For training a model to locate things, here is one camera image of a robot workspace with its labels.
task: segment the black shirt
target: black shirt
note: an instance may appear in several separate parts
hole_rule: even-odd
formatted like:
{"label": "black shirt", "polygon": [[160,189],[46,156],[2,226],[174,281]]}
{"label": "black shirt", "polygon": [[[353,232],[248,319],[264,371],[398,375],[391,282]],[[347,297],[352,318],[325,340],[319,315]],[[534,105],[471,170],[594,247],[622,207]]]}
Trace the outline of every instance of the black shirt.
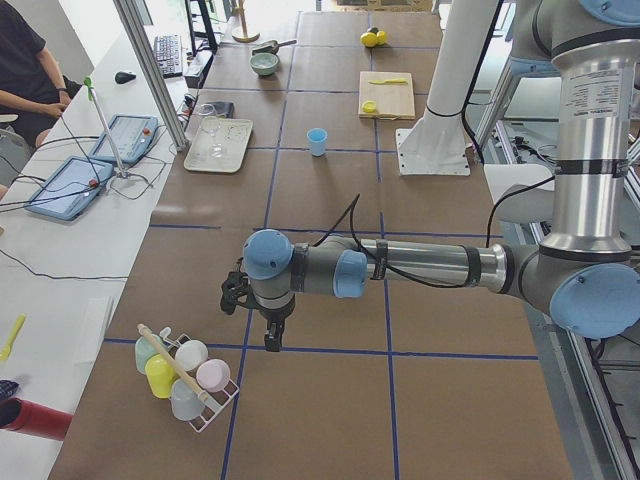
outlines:
{"label": "black shirt", "polygon": [[[39,103],[58,101],[55,86],[36,58],[44,46],[22,15],[0,0],[0,90]],[[0,106],[0,113],[9,111]]]}

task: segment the keyboard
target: keyboard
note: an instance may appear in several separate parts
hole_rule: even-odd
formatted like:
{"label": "keyboard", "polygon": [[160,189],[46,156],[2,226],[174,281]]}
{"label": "keyboard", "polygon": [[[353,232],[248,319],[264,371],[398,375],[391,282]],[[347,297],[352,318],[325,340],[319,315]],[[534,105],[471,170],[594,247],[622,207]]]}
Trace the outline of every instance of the keyboard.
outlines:
{"label": "keyboard", "polygon": [[180,35],[159,35],[153,42],[153,54],[164,78],[182,75]]}

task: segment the wooden cutting board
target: wooden cutting board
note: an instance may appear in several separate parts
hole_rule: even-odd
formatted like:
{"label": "wooden cutting board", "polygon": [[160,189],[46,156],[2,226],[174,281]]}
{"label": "wooden cutting board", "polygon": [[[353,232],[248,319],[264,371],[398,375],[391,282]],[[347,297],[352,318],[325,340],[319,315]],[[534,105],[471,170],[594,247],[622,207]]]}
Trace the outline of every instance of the wooden cutting board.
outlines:
{"label": "wooden cutting board", "polygon": [[[407,83],[374,85],[372,80],[405,78]],[[366,113],[362,104],[372,100],[376,102],[376,111]],[[416,118],[413,102],[413,80],[410,73],[404,72],[360,72],[360,97],[358,116],[362,118],[407,119]]]}

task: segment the white tray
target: white tray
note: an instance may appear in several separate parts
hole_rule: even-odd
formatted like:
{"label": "white tray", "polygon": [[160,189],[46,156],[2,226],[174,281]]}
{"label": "white tray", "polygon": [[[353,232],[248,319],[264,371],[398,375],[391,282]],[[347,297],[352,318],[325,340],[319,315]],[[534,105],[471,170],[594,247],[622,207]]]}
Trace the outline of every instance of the white tray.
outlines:
{"label": "white tray", "polygon": [[236,118],[222,118],[220,121],[222,126],[216,133],[215,142],[226,147],[225,154],[221,157],[211,156],[209,149],[214,139],[198,129],[187,158],[184,159],[184,168],[192,172],[218,173],[235,173],[240,170],[253,121]]}

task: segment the transparent glass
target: transparent glass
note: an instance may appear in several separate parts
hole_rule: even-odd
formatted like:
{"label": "transparent glass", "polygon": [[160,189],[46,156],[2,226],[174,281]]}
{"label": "transparent glass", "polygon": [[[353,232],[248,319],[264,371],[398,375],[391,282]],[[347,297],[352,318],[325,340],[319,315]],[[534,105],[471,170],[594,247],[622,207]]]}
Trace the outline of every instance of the transparent glass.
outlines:
{"label": "transparent glass", "polygon": [[205,103],[198,106],[194,113],[202,116],[200,130],[211,136],[213,140],[213,145],[209,148],[209,154],[216,158],[222,157],[226,153],[226,148],[221,143],[216,142],[216,135],[222,126],[218,112],[213,105]]}

